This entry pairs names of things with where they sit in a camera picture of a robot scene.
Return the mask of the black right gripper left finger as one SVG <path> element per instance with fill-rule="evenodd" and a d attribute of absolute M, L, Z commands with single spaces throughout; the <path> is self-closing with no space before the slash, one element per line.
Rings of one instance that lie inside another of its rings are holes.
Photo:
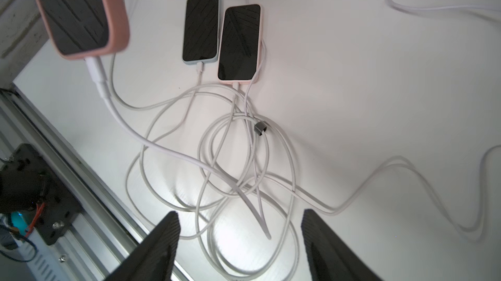
<path fill-rule="evenodd" d="M 170 280 L 181 226 L 178 214 L 168 213 L 107 280 Z"/>

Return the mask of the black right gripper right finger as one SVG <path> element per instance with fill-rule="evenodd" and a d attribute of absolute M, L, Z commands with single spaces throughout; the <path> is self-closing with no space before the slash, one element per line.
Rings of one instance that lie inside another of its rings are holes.
<path fill-rule="evenodd" d="M 313 280 L 380 280 L 314 210 L 304 210 L 301 232 Z"/>

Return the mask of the phone with pink case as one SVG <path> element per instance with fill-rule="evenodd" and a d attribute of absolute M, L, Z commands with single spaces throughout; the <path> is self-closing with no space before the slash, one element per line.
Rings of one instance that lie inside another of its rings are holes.
<path fill-rule="evenodd" d="M 251 82 L 262 57 L 261 39 L 262 7 L 259 4 L 226 9 L 217 71 L 222 84 Z"/>

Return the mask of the phone with light green case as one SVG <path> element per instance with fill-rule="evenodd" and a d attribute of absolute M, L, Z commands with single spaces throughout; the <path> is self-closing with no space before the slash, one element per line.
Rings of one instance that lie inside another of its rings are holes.
<path fill-rule="evenodd" d="M 218 57 L 220 0 L 187 0 L 182 60 L 211 63 Z"/>

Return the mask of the phone with black case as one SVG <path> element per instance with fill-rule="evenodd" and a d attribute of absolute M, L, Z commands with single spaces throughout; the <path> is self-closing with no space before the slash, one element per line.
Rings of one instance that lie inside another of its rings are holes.
<path fill-rule="evenodd" d="M 123 51 L 130 27 L 124 0 L 36 0 L 46 30 L 68 60 Z"/>

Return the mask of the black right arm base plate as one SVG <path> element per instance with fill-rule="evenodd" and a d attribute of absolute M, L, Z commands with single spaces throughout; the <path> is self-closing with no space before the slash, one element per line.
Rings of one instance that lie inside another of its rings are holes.
<path fill-rule="evenodd" d="M 56 244 L 82 211 L 34 146 L 19 145 L 1 165 L 1 213 L 19 212 L 27 224 L 25 234 L 37 232 L 48 246 Z"/>

